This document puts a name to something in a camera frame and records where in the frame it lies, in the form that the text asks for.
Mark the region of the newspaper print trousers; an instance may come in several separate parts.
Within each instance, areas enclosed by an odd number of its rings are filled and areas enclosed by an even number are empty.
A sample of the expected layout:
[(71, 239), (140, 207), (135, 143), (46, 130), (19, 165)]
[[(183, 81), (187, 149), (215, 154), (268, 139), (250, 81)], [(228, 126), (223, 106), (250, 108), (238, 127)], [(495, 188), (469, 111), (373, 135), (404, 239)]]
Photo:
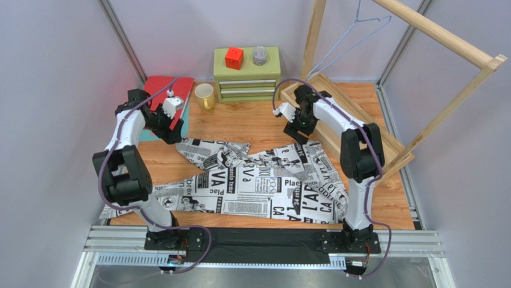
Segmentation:
[(155, 185), (169, 211), (229, 214), (312, 224), (338, 224), (348, 195), (320, 142), (250, 154), (249, 143), (185, 138), (177, 151), (198, 175)]

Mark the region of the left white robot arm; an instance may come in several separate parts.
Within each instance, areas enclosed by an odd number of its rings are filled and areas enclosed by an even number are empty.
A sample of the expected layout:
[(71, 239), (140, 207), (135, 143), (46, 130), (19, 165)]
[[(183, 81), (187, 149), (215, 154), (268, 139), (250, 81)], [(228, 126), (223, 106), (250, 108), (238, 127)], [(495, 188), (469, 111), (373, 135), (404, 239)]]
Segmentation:
[(135, 211), (148, 226), (145, 250), (177, 250), (185, 245), (175, 216), (153, 194), (149, 170), (138, 150), (142, 130), (149, 129), (167, 144), (182, 141), (183, 120), (176, 112), (184, 101), (171, 88), (154, 111), (153, 99), (142, 89), (128, 91), (128, 100), (116, 110), (116, 128), (104, 151), (92, 162), (98, 176), (98, 190), (105, 204), (117, 211)]

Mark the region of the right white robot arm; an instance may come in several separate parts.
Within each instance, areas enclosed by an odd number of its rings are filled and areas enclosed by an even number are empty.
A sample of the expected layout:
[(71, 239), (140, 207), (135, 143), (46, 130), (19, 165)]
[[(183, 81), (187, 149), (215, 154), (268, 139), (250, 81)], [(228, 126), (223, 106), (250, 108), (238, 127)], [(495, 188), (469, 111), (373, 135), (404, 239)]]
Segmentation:
[(366, 251), (376, 234), (370, 220), (369, 202), (381, 177), (384, 152), (380, 128), (366, 124), (340, 107), (326, 92), (303, 84), (294, 90), (296, 107), (282, 103), (273, 113), (288, 122), (285, 134), (299, 144), (308, 142), (317, 122), (325, 123), (341, 139), (339, 162), (349, 180), (348, 204), (341, 232), (341, 246), (350, 252)]

